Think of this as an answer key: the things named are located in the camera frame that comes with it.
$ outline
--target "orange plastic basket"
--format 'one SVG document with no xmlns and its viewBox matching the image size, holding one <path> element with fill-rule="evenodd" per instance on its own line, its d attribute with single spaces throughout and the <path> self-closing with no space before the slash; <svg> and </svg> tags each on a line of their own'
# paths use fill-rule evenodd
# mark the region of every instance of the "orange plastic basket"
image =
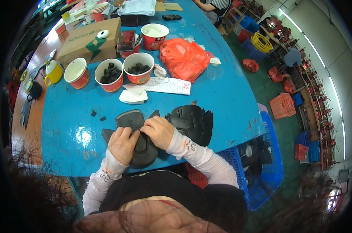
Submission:
<svg viewBox="0 0 352 233">
<path fill-rule="evenodd" d="M 274 119 L 292 116 L 296 113 L 294 101 L 288 93 L 281 93 L 279 96 L 270 100 L 269 104 L 272 109 Z"/>
<path fill-rule="evenodd" d="M 190 165 L 190 163 L 185 163 L 186 170 L 189 173 L 190 181 L 204 189 L 208 184 L 207 176 L 203 175 L 200 171 L 196 170 L 194 167 Z"/>
</svg>

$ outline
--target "fluorescent light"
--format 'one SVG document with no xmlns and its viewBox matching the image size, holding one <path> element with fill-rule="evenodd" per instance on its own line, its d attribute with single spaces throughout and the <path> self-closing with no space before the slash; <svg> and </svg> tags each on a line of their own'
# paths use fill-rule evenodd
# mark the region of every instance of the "fluorescent light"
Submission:
<svg viewBox="0 0 352 233">
<path fill-rule="evenodd" d="M 343 126 L 343 136 L 344 136 L 344 160 L 345 160 L 345 128 L 344 128 L 344 122 L 341 123 Z"/>
<path fill-rule="evenodd" d="M 315 49 L 315 47 L 313 46 L 312 42 L 310 42 L 310 40 L 308 39 L 307 35 L 304 35 L 305 39 L 307 39 L 307 41 L 309 42 L 309 44 L 312 46 L 312 48 L 314 49 L 314 52 L 316 52 L 319 60 L 321 60 L 321 63 L 323 65 L 324 68 L 326 68 L 326 66 L 324 65 L 321 56 L 318 54 L 317 50 Z"/>
<path fill-rule="evenodd" d="M 338 95 L 337 95 L 337 92 L 336 92 L 336 88 L 335 88 L 334 82 L 332 81 L 331 76 L 329 77 L 329 79 L 330 79 L 330 82 L 331 82 L 332 88 L 334 89 L 334 93 L 335 93 L 335 96 L 336 96 L 337 105 L 339 106 L 340 117 L 343 117 L 343 113 L 341 112 L 341 106 L 340 106 L 339 97 L 338 97 Z"/>
<path fill-rule="evenodd" d="M 297 29 L 299 29 L 300 32 L 303 32 L 303 31 L 299 28 L 299 26 L 298 26 L 297 24 L 295 24 L 295 22 L 294 22 L 284 11 L 281 10 L 281 8 L 278 8 L 278 10 L 279 10 L 280 12 L 282 12 L 282 14 L 284 14 L 284 15 L 294 24 L 294 26 L 295 26 Z"/>
</svg>

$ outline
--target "chair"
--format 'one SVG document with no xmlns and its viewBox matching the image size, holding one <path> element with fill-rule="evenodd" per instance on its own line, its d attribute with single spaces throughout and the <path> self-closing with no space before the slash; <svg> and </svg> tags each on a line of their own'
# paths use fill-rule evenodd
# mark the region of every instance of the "chair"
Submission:
<svg viewBox="0 0 352 233">
<path fill-rule="evenodd" d="M 245 17 L 245 15 L 244 15 L 242 12 L 240 12 L 240 11 L 236 8 L 236 3 L 233 2 L 231 5 L 232 5 L 233 7 L 226 13 L 224 19 L 225 19 L 226 22 L 229 22 L 229 23 L 232 25 L 232 27 L 228 28 L 228 30 L 226 31 L 227 34 L 224 35 L 224 38 L 227 37 L 227 36 L 229 35 L 229 33 L 230 33 L 231 31 L 233 31 L 234 28 L 235 28 L 235 27 L 244 19 L 244 17 Z M 234 16 L 235 13 L 239 14 L 239 15 L 241 16 L 241 18 L 240 18 L 240 19 L 237 19 L 237 18 Z M 233 24 L 233 23 L 230 21 L 230 19 L 228 18 L 228 16 L 233 17 L 233 19 L 235 19 L 235 24 Z"/>
</svg>

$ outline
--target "black phone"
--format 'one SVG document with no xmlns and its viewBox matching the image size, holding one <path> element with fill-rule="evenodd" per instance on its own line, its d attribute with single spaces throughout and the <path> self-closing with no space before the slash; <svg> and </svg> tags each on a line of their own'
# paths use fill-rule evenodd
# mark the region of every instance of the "black phone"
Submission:
<svg viewBox="0 0 352 233">
<path fill-rule="evenodd" d="M 165 21 L 182 19 L 181 16 L 179 16 L 179 15 L 163 15 L 162 17 Z"/>
</svg>

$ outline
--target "hand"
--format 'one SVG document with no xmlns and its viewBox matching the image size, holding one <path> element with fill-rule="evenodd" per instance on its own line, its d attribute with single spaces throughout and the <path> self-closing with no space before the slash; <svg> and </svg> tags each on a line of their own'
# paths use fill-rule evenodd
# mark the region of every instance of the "hand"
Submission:
<svg viewBox="0 0 352 233">
<path fill-rule="evenodd" d="M 136 143 L 140 137 L 140 131 L 132 133 L 130 127 L 119 127 L 110 137 L 107 148 L 111 154 L 123 165 L 128 166 L 133 158 Z"/>
<path fill-rule="evenodd" d="M 166 151 L 171 144 L 175 128 L 164 117 L 155 116 L 147 119 L 140 131 L 149 136 L 155 146 Z"/>
</svg>

